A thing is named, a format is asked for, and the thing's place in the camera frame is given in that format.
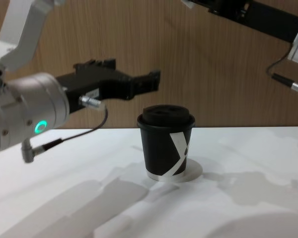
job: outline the green led ring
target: green led ring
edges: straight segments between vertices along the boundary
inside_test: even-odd
[[[48,123],[46,120],[42,120],[39,123],[37,123],[37,125],[35,126],[34,132],[35,134],[40,134],[42,133],[45,128],[48,126]]]

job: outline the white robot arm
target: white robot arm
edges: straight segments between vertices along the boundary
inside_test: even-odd
[[[10,0],[0,32],[0,151],[22,143],[26,163],[65,140],[32,149],[29,139],[65,124],[84,107],[105,109],[100,100],[130,100],[158,90],[160,72],[130,77],[116,70],[115,60],[76,64],[75,73],[55,78],[38,73],[4,81],[32,60],[48,13],[65,0]]]

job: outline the cable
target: cable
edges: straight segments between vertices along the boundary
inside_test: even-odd
[[[72,139],[75,139],[75,138],[78,138],[78,137],[83,136],[83,135],[86,135],[86,134],[90,134],[91,132],[96,131],[96,130],[102,128],[105,125],[105,123],[107,122],[107,119],[108,119],[108,110],[107,110],[107,108],[105,108],[105,117],[104,117],[103,121],[101,122],[101,124],[99,124],[97,127],[93,128],[93,129],[91,129],[91,130],[89,130],[87,132],[83,132],[81,134],[74,135],[74,136],[71,136],[69,138],[63,139],[63,142],[64,141],[68,141],[68,140],[72,140]]]
[[[93,129],[91,129],[89,131],[86,131],[86,132],[83,132],[81,134],[74,135],[74,136],[71,136],[71,137],[68,137],[68,138],[65,138],[65,139],[60,139],[59,138],[57,140],[54,140],[52,142],[49,142],[49,143],[44,144],[42,146],[39,146],[38,148],[35,149],[35,151],[39,151],[40,154],[41,154],[41,153],[43,153],[43,152],[45,152],[45,151],[47,151],[49,149],[52,149],[53,147],[55,147],[55,146],[57,146],[57,145],[65,142],[65,141],[69,141],[69,140],[72,140],[72,139],[81,137],[83,135],[90,134],[90,133],[92,133],[92,132],[94,132],[94,131],[102,128],[105,125],[105,123],[107,122],[107,119],[108,119],[108,110],[107,110],[107,108],[105,108],[105,117],[104,117],[103,121],[101,122],[101,124],[99,124],[97,127],[93,128]]]
[[[272,79],[286,85],[289,88],[292,88],[293,84],[295,83],[295,81],[293,81],[292,79],[283,77],[279,74],[276,73],[272,73],[271,70],[273,67],[275,67],[276,65],[278,65],[279,63],[281,63],[284,59],[287,58],[287,56],[289,55],[290,51],[293,48],[293,44],[290,43],[289,49],[287,50],[287,52],[285,53],[285,55],[283,57],[281,57],[279,60],[277,60],[276,62],[272,63],[270,66],[267,67],[266,69],[266,73],[269,77],[271,77]]]
[[[268,66],[266,68],[266,73],[267,73],[268,76],[273,77],[274,74],[271,72],[271,69],[273,67],[275,67],[276,65],[278,65],[279,63],[281,63],[284,59],[286,59],[287,56],[289,55],[290,51],[292,50],[292,48],[293,48],[293,44],[290,43],[289,49],[287,50],[287,52],[285,53],[285,55],[283,57],[281,57],[279,60],[277,60],[276,62],[272,63],[270,66]]]

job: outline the wood panel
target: wood panel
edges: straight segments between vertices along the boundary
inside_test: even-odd
[[[298,15],[298,0],[261,2]],[[0,0],[0,26],[8,1]],[[91,58],[116,58],[131,75],[161,69],[157,93],[109,100],[107,127],[134,127],[142,108],[186,106],[198,126],[298,125],[298,95],[265,75],[288,44],[180,0],[67,0],[48,17],[33,61],[9,79],[55,76]],[[298,81],[298,64],[277,71]],[[92,127],[102,114],[83,110],[66,128]]]

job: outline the cup lid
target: cup lid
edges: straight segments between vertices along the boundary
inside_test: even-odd
[[[145,108],[142,122],[153,126],[182,126],[190,121],[188,109],[175,105],[157,105]]]

